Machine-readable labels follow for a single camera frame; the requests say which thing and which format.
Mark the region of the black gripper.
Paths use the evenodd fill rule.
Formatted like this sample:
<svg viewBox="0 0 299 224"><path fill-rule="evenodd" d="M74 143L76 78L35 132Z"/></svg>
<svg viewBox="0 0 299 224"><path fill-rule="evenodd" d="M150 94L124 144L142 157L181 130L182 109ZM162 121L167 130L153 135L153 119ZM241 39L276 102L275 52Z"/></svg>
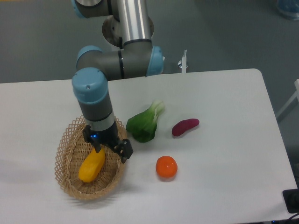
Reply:
<svg viewBox="0 0 299 224"><path fill-rule="evenodd" d="M106 146L119 155L122 163L125 163L134 152L130 140L119 139L116 122L104 131L94 131L90 125L86 125L82 134L85 142L90 143L96 153L101 151L102 145Z"/></svg>

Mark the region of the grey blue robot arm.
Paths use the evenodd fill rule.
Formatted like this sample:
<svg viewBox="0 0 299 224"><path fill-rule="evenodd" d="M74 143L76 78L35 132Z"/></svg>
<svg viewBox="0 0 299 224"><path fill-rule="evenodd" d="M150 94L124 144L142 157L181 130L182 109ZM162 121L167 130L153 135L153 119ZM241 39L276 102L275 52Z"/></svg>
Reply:
<svg viewBox="0 0 299 224"><path fill-rule="evenodd" d="M144 0L74 0L79 17L109 15L120 27L118 51L83 47L77 56L72 87L86 122L83 136L96 152L110 148L125 162L133 153L130 141L120 139L109 96L108 82L151 76L163 71L162 51L152 44L150 18Z"/></svg>

